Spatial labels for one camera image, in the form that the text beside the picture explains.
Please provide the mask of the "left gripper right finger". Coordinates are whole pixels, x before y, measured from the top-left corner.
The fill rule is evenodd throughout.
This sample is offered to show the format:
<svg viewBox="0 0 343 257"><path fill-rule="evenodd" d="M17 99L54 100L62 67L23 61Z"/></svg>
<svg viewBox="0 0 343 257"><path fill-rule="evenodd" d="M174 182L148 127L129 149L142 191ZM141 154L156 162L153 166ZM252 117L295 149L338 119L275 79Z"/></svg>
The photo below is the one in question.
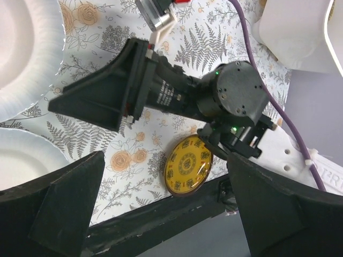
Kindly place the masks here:
<svg viewBox="0 0 343 257"><path fill-rule="evenodd" d="M251 256L342 256L342 197L230 153L229 179Z"/></svg>

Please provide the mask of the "white scalloped plate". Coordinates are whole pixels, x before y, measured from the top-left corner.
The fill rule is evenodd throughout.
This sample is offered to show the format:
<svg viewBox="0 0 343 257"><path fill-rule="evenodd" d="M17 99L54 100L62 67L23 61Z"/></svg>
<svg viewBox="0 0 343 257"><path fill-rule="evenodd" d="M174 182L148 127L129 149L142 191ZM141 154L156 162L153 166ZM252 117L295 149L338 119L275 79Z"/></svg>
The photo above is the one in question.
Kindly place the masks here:
<svg viewBox="0 0 343 257"><path fill-rule="evenodd" d="M1 190L69 164L64 153L44 137L16 128L1 128Z"/></svg>
<svg viewBox="0 0 343 257"><path fill-rule="evenodd" d="M48 93L62 67L65 40L58 1L1 1L1 121Z"/></svg>

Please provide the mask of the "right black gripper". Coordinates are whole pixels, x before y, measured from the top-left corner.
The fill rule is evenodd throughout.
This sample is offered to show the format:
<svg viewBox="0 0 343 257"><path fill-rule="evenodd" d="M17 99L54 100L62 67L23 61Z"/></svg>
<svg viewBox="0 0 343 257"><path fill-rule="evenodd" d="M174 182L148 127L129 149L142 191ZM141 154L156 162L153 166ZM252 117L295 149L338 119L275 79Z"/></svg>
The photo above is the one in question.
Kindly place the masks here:
<svg viewBox="0 0 343 257"><path fill-rule="evenodd" d="M134 121L140 119L144 107L203 121L196 100L200 79L172 66L166 57L145 57L147 49L146 40L128 39L109 64L50 100L48 111L117 132L133 97Z"/></svg>

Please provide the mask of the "white scalloped plate front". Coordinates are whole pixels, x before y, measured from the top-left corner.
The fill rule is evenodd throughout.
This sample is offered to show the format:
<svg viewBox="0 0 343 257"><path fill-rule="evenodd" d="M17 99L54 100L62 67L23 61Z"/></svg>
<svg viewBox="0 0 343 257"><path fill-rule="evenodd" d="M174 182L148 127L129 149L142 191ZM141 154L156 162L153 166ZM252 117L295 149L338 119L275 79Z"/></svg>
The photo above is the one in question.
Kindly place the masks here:
<svg viewBox="0 0 343 257"><path fill-rule="evenodd" d="M16 128L1 128L1 190L69 164L64 153L44 137Z"/></svg>

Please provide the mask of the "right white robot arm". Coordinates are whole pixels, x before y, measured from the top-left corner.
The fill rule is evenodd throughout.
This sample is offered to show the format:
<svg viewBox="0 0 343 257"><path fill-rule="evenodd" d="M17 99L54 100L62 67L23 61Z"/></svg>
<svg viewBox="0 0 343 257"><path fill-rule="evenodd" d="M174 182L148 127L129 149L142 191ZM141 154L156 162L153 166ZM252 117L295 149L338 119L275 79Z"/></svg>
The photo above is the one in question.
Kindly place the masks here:
<svg viewBox="0 0 343 257"><path fill-rule="evenodd" d="M119 55L98 71L64 88L50 112L118 131L122 119L137 121L145 107L204 122L198 136L226 160L235 193L257 182L263 170L290 191L312 187L342 195L342 167L307 151L263 114L269 97L256 69L246 61L220 64L198 79L140 39L129 39Z"/></svg>

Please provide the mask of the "white scalloped plate back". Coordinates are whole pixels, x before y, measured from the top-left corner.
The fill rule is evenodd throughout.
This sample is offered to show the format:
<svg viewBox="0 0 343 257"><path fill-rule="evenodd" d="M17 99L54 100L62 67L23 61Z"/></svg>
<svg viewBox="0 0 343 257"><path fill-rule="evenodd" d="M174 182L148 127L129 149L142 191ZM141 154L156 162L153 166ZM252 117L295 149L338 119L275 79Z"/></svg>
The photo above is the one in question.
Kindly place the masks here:
<svg viewBox="0 0 343 257"><path fill-rule="evenodd" d="M1 1L1 121L48 93L62 67L65 40L58 1Z"/></svg>

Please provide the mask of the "yellow brown patterned plate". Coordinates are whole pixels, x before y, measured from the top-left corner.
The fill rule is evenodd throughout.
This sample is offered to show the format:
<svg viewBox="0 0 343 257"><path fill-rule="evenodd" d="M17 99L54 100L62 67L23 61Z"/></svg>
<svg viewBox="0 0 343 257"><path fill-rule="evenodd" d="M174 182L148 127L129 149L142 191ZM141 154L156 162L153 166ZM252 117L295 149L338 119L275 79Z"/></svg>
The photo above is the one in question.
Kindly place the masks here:
<svg viewBox="0 0 343 257"><path fill-rule="evenodd" d="M213 154L201 138L190 135L181 140L167 158L164 182L175 197L195 193L206 181L213 163Z"/></svg>

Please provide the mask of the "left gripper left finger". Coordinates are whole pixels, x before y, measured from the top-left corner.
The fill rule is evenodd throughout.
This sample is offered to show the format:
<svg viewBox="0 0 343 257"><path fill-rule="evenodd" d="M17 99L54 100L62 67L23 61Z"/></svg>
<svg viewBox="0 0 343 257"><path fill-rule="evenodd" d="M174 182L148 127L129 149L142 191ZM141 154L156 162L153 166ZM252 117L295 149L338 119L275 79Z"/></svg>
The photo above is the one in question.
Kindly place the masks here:
<svg viewBox="0 0 343 257"><path fill-rule="evenodd" d="M1 191L1 256L80 256L105 169L102 151Z"/></svg>

